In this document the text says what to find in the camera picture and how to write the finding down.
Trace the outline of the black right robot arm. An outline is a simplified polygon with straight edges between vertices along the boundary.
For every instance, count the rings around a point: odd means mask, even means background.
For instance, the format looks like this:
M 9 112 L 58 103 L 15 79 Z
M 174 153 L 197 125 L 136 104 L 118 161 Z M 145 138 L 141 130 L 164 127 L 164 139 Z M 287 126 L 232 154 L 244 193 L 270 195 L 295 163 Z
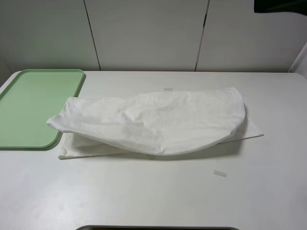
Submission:
M 292 12 L 306 16 L 307 0 L 254 0 L 254 12 Z

